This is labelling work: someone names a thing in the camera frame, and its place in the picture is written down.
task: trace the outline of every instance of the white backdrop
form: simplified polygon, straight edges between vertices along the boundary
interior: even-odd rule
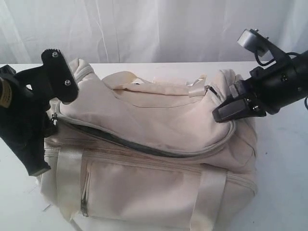
[[[236,43],[245,28],[303,52],[307,9],[307,0],[0,0],[0,63],[40,63],[46,48],[89,63],[254,60]]]

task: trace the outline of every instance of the table surface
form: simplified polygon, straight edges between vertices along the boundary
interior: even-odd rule
[[[12,64],[16,71],[38,64]],[[194,80],[202,74],[210,79],[219,69],[233,69],[243,77],[257,66],[256,62],[223,63],[155,63],[93,64],[98,76],[131,71],[144,79],[179,77]],[[303,101],[283,108],[276,115],[257,118],[258,194],[233,220],[229,231],[306,231],[308,227],[308,111]],[[72,231],[54,206],[39,193],[35,179],[0,140],[0,226],[8,231]],[[95,224],[77,217],[84,231],[98,230]],[[105,231],[115,228],[104,224]],[[136,227],[135,230],[155,230]]]

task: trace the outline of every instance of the white curtain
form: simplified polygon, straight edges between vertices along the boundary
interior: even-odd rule
[[[236,42],[245,28],[304,52],[307,10],[308,0],[0,0],[0,63],[40,63],[46,48],[90,63],[251,61]]]

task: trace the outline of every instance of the white table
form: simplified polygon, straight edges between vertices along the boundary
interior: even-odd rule
[[[37,66],[13,64],[17,71]],[[234,69],[243,77],[256,62],[93,64],[98,76],[132,71],[145,79],[180,77],[193,80],[201,74],[211,78],[218,69]],[[283,108],[275,116],[257,119],[258,194],[234,219],[229,231],[306,231],[308,230],[308,111],[303,101]],[[35,179],[0,141],[0,229],[6,231],[71,231],[55,207],[46,206]],[[85,231],[98,230],[83,217],[77,221]],[[105,231],[115,231],[106,223]],[[150,230],[139,227],[136,230]]]

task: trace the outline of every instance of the cream duffel bag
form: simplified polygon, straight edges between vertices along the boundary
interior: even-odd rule
[[[240,76],[221,70],[209,85],[131,72],[100,80],[81,59],[70,66],[79,97],[52,104],[58,133],[45,140],[51,170],[39,178],[64,218],[76,229],[82,213],[160,230],[226,230],[257,190],[254,120],[212,116]]]

